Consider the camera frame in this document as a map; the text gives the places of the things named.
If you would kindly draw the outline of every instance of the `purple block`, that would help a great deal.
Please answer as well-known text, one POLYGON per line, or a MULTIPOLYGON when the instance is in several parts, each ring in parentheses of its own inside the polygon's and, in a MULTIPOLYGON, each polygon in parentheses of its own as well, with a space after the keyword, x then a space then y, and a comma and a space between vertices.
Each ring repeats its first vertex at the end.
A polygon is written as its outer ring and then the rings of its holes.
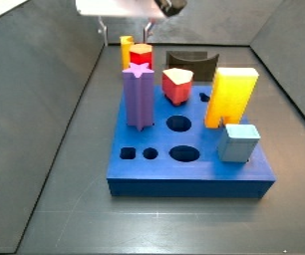
POLYGON ((123 70, 127 124, 142 131, 154 124, 154 70, 149 63, 131 63, 123 70))

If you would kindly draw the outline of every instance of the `yellow rectangular block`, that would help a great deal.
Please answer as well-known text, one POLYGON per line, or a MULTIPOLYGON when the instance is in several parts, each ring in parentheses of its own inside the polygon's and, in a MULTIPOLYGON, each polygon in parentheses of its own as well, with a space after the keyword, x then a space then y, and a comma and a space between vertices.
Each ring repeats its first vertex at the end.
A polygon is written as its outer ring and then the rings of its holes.
POLYGON ((133 36, 122 36, 122 54, 123 54, 123 70, 130 67, 131 63, 131 45, 135 43, 133 36))
POLYGON ((218 68, 213 81, 213 91, 205 125, 218 128, 224 124, 240 124, 258 80, 254 68, 218 68))

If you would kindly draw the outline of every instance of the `red pentagon block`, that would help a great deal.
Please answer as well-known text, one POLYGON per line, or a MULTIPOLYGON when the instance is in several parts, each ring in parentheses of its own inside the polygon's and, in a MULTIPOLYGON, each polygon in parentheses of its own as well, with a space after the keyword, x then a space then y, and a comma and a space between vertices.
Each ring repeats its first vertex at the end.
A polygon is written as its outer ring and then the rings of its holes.
POLYGON ((153 69, 153 45, 135 44, 131 45, 131 63, 138 65, 149 63, 150 69, 153 69))
POLYGON ((162 90, 175 106, 189 100, 191 82, 193 71, 178 68, 163 70, 162 90))

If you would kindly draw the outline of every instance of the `light blue block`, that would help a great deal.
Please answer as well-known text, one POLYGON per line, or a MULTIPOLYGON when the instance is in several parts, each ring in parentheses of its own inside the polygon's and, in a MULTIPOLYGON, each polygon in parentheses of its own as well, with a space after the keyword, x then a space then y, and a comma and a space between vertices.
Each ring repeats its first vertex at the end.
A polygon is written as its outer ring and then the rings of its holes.
POLYGON ((228 124, 218 145, 220 159, 228 162, 248 162, 261 135, 254 125, 228 124))

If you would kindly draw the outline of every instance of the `blue foam board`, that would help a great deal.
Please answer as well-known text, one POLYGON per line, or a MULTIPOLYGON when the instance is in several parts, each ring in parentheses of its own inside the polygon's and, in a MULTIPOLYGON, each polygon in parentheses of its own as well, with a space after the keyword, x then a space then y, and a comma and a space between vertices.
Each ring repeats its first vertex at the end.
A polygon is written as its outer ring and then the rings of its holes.
MULTIPOLYGON (((205 127, 208 102, 201 100, 202 93, 210 95, 212 86, 193 86, 189 101, 175 107, 155 86, 154 126, 143 131, 127 125, 123 97, 107 173, 114 196, 265 195, 276 175, 261 145, 246 163, 220 160, 217 148, 225 127, 205 127)), ((249 124, 246 117, 242 123, 249 124)))

